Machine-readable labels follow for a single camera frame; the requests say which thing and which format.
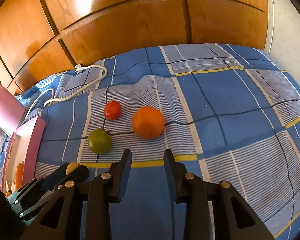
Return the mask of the small yellow fruit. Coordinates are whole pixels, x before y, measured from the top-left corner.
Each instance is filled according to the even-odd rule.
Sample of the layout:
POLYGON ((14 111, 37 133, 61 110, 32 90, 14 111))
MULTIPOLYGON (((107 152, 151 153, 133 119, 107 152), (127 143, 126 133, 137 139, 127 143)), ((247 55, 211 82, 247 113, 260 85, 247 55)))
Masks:
POLYGON ((69 165, 66 168, 66 175, 68 176, 73 170, 75 170, 77 167, 79 167, 79 163, 69 163, 69 165))

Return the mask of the orange carrot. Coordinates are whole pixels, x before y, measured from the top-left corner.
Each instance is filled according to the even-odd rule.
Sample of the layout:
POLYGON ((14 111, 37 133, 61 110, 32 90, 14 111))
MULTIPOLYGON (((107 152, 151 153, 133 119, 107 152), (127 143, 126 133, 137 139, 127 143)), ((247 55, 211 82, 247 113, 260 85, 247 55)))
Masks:
POLYGON ((15 172, 15 189, 18 190, 22 186, 24 172, 24 162, 22 161, 17 165, 15 172))

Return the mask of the green tomato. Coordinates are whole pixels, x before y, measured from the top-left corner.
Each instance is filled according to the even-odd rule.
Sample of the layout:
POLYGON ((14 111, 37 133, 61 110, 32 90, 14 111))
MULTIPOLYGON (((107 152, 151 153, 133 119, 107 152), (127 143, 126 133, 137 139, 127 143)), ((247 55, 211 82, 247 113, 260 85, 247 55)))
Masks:
POLYGON ((95 129, 88 136, 88 147, 95 154, 105 154, 113 144, 112 134, 102 128, 95 129))

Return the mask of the red tomato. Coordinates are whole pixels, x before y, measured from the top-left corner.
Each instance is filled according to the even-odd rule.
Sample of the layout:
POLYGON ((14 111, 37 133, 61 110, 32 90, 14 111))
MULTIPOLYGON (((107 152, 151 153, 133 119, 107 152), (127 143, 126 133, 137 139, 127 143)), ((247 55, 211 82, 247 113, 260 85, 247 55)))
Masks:
POLYGON ((104 108, 104 117, 108 120, 117 120, 121 115, 121 105, 113 100, 106 104, 104 108))

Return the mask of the orange tangerine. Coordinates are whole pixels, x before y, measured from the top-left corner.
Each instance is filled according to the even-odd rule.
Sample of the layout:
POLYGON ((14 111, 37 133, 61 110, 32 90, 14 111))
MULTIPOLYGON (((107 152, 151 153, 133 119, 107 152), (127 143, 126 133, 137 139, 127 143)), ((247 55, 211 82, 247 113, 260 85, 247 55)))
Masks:
POLYGON ((163 114, 151 106, 138 109, 132 118, 134 133, 144 140, 152 140, 159 137, 164 131, 164 126, 163 114))

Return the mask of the pink rimmed tray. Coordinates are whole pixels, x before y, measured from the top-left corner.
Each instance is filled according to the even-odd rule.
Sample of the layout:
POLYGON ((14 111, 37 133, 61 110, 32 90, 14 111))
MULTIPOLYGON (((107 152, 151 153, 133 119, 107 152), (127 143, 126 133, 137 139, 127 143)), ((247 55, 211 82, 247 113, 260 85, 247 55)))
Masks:
POLYGON ((2 170, 2 192, 6 192, 6 181, 14 182, 19 163, 24 163, 22 184, 24 185, 34 178, 37 155, 44 129, 45 121, 36 116, 13 133, 2 170))

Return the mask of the pink electric kettle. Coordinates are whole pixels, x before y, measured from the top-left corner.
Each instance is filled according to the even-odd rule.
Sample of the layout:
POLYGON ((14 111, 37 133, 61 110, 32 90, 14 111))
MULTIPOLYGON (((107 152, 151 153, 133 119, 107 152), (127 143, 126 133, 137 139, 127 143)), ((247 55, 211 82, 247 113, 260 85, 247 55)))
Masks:
POLYGON ((25 114, 26 107, 0 84, 0 136, 11 136, 21 125, 25 114))

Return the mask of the blue plaid tablecloth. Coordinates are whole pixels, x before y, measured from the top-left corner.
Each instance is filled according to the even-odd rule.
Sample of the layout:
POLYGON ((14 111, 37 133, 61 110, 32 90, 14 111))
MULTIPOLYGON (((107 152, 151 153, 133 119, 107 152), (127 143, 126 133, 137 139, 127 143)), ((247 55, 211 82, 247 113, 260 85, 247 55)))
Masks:
POLYGON ((230 182, 273 239, 300 239, 300 87, 265 51, 213 43, 137 49, 53 74, 14 97, 26 107, 20 126, 45 121, 34 178, 75 162, 90 182, 131 151, 125 195, 109 205, 111 239, 184 239, 186 205, 170 195, 166 149, 204 181, 230 182), (121 115, 108 120, 113 100, 121 115), (156 139, 133 131, 145 106, 164 116, 156 139), (112 134, 105 154, 88 147, 98 128, 112 134))

